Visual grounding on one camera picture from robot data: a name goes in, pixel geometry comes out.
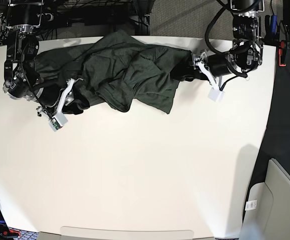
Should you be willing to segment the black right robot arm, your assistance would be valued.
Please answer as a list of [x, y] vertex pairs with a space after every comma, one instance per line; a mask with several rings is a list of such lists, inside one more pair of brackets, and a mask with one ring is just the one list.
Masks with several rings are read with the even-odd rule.
[[4, 13], [7, 56], [4, 92], [11, 98], [38, 104], [38, 116], [51, 119], [57, 111], [79, 115], [90, 108], [83, 81], [82, 59], [91, 44], [38, 53], [44, 30], [60, 26], [69, 10], [63, 0], [10, 0]]

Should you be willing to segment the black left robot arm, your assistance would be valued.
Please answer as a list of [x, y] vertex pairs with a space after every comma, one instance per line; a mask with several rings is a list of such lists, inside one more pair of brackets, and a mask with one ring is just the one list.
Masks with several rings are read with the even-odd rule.
[[[223, 91], [227, 82], [222, 77], [233, 75], [231, 79], [248, 77], [248, 73], [256, 70], [262, 64], [263, 42], [261, 39], [261, 22], [259, 12], [264, 11], [261, 0], [232, 0], [224, 3], [218, 1], [221, 9], [207, 26], [204, 40], [212, 55], [206, 51], [192, 54], [188, 61], [184, 61], [173, 69], [171, 78], [177, 81], [193, 81], [199, 79], [208, 81], [213, 89]], [[209, 34], [217, 20], [225, 12], [232, 16], [232, 48], [219, 51], [212, 46]]]

